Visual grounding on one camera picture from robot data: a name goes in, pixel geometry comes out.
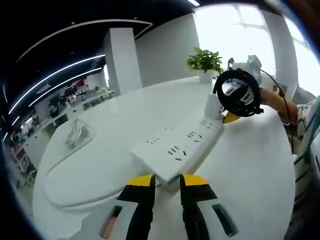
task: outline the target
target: black ceiling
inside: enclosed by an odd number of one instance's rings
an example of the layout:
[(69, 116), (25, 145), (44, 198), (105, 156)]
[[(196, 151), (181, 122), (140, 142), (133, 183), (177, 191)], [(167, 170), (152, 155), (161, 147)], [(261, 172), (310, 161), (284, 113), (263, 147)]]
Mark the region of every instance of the black ceiling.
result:
[[(201, 6), (217, 0), (197, 0)], [(102, 22), (75, 27), (58, 33), (41, 42), (43, 38), (89, 21), (123, 19), (152, 23), (150, 31), (159, 25), (185, 14), (194, 6), (187, 0), (56, 0), (6, 2), (2, 7), (1, 68), (0, 79), (5, 80), (8, 108), (30, 87), (55, 71), (99, 54), (103, 54), (103, 39), (110, 28), (130, 27), (137, 36), (147, 24), (128, 22)], [(104, 59), (81, 63), (51, 77), (49, 83), (57, 85), (71, 77), (96, 67), (102, 67)], [(16, 108), (16, 112), (28, 111), (27, 106), (39, 95), (34, 89)]]

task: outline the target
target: potted plant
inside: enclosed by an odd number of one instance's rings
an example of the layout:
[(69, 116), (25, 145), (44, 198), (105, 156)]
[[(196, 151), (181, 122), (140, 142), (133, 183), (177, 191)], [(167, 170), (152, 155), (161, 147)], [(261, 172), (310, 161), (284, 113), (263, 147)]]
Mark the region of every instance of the potted plant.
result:
[(191, 70), (199, 70), (200, 82), (212, 83), (214, 75), (218, 76), (223, 72), (220, 64), (221, 56), (219, 52), (212, 52), (209, 50), (201, 50), (199, 47), (194, 47), (195, 55), (190, 55), (186, 61), (187, 66)]

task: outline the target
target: power cord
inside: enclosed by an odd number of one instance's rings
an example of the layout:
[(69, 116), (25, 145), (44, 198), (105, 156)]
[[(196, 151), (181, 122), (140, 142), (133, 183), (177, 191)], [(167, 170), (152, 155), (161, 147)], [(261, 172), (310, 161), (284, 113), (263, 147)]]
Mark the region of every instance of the power cord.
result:
[(294, 126), (292, 124), (292, 121), (291, 121), (291, 116), (290, 116), (290, 111), (289, 111), (289, 106), (288, 106), (288, 103), (287, 103), (287, 100), (285, 98), (285, 94), (284, 92), (282, 91), (281, 87), (279, 86), (279, 84), (276, 82), (276, 80), (269, 74), (267, 73), (266, 71), (264, 70), (260, 70), (261, 72), (265, 73), (268, 75), (269, 78), (272, 79), (272, 81), (275, 83), (275, 85), (277, 86), (277, 88), (279, 89), (280, 93), (282, 93), (281, 97), (283, 98), (284, 100), (284, 103), (285, 103), (285, 107), (286, 107), (286, 111), (287, 111), (287, 114), (288, 114), (288, 120), (289, 120), (289, 124), (291, 126), (291, 152), (292, 152), (292, 155), (294, 154)]
[[(235, 92), (235, 94), (231, 96), (225, 95), (222, 85), (229, 79), (238, 79), (244, 82), (246, 86), (243, 86), (243, 88), (245, 89), (240, 89), (238, 91), (239, 94)], [(243, 96), (243, 93), (247, 92), (248, 88), (253, 92), (253, 100), (245, 104), (240, 101), (240, 98)], [(263, 109), (260, 108), (261, 95), (259, 85), (256, 79), (246, 71), (232, 69), (223, 72), (215, 82), (213, 94), (217, 94), (224, 109), (239, 117), (250, 117), (254, 114), (263, 113)]]

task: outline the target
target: white power strip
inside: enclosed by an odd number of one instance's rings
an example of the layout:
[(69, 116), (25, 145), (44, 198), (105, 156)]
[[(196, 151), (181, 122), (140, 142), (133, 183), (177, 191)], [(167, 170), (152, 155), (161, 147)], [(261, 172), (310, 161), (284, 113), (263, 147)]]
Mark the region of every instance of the white power strip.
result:
[(217, 96), (210, 94), (203, 117), (189, 119), (137, 144), (130, 154), (157, 175), (160, 184), (169, 186), (176, 176), (192, 174), (214, 147), (224, 129), (221, 111)]

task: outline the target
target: yellow tip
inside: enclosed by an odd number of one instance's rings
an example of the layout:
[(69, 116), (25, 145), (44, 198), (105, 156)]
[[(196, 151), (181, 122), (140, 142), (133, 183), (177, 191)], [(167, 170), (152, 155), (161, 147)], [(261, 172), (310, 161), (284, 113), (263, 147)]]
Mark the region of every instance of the yellow tip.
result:
[(226, 116), (224, 117), (224, 119), (223, 119), (223, 123), (224, 123), (224, 124), (232, 123), (232, 122), (238, 120), (239, 118), (240, 118), (239, 116), (234, 115), (234, 114), (231, 113), (231, 112), (228, 112), (228, 113), (226, 114)]
[(145, 176), (138, 176), (133, 179), (131, 179), (127, 185), (133, 185), (133, 186), (144, 186), (149, 187), (151, 183), (152, 174), (145, 175)]
[(183, 174), (185, 186), (196, 186), (196, 185), (206, 185), (207, 180), (200, 176), (194, 176), (191, 174)]

